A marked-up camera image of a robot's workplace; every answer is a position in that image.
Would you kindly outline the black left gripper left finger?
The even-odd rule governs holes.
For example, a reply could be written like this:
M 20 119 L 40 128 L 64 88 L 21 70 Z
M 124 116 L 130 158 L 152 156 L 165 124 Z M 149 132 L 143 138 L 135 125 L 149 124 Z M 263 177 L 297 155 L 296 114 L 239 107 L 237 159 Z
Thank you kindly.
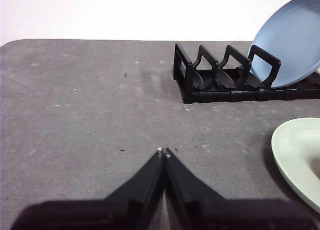
M 12 229 L 148 229 L 164 191 L 161 150 L 104 199 L 56 200 L 26 207 Z

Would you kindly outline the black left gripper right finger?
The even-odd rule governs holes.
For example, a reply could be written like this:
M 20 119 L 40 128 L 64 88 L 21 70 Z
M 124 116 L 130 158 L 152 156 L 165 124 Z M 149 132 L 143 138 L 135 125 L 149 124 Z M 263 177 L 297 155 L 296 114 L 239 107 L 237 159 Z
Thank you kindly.
M 165 194 L 180 229 L 317 229 L 300 204 L 282 199 L 226 199 L 166 148 Z

